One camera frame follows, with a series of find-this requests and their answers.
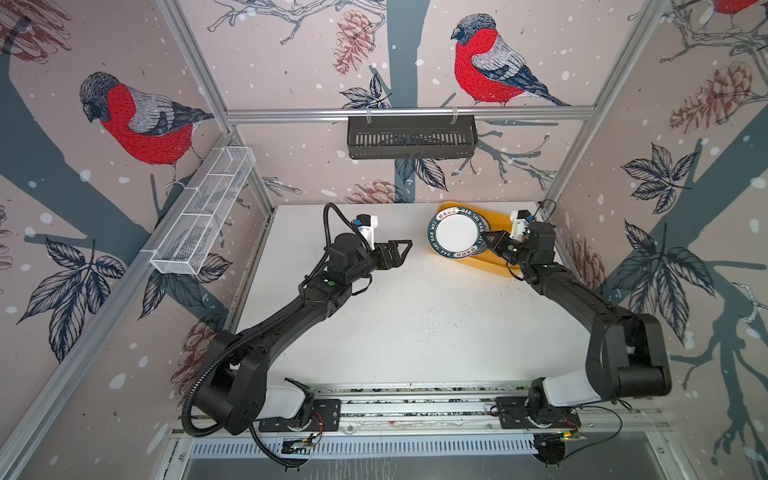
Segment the yellow plastic bin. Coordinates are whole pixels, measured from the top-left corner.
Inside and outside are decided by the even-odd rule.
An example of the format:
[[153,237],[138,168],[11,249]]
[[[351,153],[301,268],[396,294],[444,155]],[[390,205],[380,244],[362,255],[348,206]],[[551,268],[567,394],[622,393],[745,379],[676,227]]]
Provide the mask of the yellow plastic bin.
[[[481,205],[468,205],[463,204],[455,201],[448,201],[442,203],[437,212],[440,210],[443,210],[448,207],[454,207],[454,206],[461,206],[466,207],[471,210],[474,210],[475,212],[479,213],[483,217],[485,217],[490,225],[491,225],[491,231],[495,230],[505,230],[510,233],[512,228],[512,222],[510,220],[510,214],[513,211],[516,210],[523,210],[527,209],[526,204],[524,204],[522,207],[516,207],[513,206],[512,208],[505,208],[502,209],[501,207],[488,207],[488,206],[481,206]],[[469,267],[482,270],[488,273],[492,273],[498,276],[502,277],[511,277],[511,273],[509,272],[505,260],[498,258],[488,250],[481,255],[478,256],[472,256],[465,259],[460,260],[452,260],[464,265],[467,265]]]

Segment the horizontal aluminium frame bar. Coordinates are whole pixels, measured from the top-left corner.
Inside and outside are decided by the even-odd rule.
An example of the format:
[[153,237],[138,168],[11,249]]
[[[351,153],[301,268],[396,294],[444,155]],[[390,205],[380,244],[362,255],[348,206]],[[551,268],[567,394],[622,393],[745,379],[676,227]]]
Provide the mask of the horizontal aluminium frame bar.
[[232,125],[336,122],[352,117],[423,117],[474,116],[476,120],[578,120],[586,121],[596,113],[592,106],[512,106],[512,107],[445,107],[390,109],[278,109],[230,110],[225,119]]

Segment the green lettered plate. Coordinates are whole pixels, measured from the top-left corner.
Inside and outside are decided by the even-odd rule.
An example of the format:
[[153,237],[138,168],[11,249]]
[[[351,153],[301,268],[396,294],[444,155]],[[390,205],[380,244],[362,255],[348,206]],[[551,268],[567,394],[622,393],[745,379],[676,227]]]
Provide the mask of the green lettered plate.
[[477,236],[476,227],[469,216],[480,216],[466,207],[448,207],[437,212],[427,227],[427,241],[434,253],[451,259],[460,260],[462,251],[471,246]]

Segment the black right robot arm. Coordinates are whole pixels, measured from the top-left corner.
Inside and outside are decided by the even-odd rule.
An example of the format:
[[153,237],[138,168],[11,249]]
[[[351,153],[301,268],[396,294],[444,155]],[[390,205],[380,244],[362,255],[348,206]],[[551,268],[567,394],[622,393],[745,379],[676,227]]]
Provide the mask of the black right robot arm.
[[534,221],[520,240],[503,230],[484,232],[482,238],[506,264],[520,268],[519,280],[562,307],[590,334],[583,366],[530,385],[526,410],[533,423],[551,424],[567,408],[671,392],[661,322],[612,305],[557,263],[553,225]]

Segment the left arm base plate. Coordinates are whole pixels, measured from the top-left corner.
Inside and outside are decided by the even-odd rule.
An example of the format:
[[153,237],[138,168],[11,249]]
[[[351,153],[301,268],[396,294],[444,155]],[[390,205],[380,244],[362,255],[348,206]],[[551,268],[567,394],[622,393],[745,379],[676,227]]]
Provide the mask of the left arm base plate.
[[337,432],[341,418],[341,401],[339,399],[315,399],[312,410],[305,423],[303,419],[271,418],[260,420],[260,433],[303,433]]

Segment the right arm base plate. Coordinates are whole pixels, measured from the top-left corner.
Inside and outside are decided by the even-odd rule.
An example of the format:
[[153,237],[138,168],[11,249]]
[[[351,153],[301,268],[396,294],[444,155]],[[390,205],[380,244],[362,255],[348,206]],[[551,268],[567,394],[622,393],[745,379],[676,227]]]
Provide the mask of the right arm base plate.
[[542,400],[531,406],[528,397],[497,397],[492,408],[503,429],[555,429],[576,430],[581,428],[580,418],[574,408],[554,407]]

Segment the orange sunburst plate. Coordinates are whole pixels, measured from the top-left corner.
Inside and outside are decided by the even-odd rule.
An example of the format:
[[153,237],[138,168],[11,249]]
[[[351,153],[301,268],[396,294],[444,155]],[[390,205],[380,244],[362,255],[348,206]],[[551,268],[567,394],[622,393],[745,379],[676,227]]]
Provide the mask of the orange sunburst plate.
[[467,247],[465,250],[463,250],[462,254],[464,256],[478,256],[488,250],[488,245],[483,239],[483,234],[491,231],[491,225],[489,221],[482,215],[469,216],[469,219],[473,222],[473,225],[476,227],[477,236],[474,243],[471,246]]

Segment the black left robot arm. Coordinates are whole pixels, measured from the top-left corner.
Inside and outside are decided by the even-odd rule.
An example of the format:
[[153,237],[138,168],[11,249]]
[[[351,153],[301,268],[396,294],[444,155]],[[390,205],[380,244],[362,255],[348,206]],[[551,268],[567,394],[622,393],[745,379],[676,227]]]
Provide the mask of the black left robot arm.
[[313,393],[291,378],[269,383],[271,365],[301,335],[355,296],[356,281],[370,280],[377,270],[401,267],[412,246],[410,240],[368,245],[359,234],[338,235],[299,284],[294,300],[254,327],[223,331],[211,340],[182,406],[184,431],[193,437],[219,430],[239,435],[257,421],[274,418],[297,428],[310,424]]

